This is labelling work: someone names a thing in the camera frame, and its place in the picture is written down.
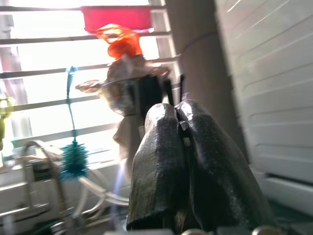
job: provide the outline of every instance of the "metal hose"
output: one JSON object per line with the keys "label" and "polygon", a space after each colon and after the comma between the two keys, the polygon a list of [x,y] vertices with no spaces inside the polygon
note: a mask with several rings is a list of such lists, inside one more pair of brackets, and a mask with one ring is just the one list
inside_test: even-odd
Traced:
{"label": "metal hose", "polygon": [[55,186],[57,189],[57,195],[58,195],[58,201],[59,201],[59,210],[60,210],[59,212],[66,211],[67,207],[65,204],[65,195],[64,195],[64,190],[63,190],[60,178],[59,178],[60,176],[59,166],[57,165],[57,162],[59,160],[55,157],[54,153],[48,150],[49,146],[42,141],[29,141],[25,146],[25,149],[23,152],[24,156],[26,156],[26,153],[29,147],[31,146],[40,148],[43,151],[44,155],[46,156],[48,165],[49,165],[50,174],[52,175],[52,178],[55,180]]}

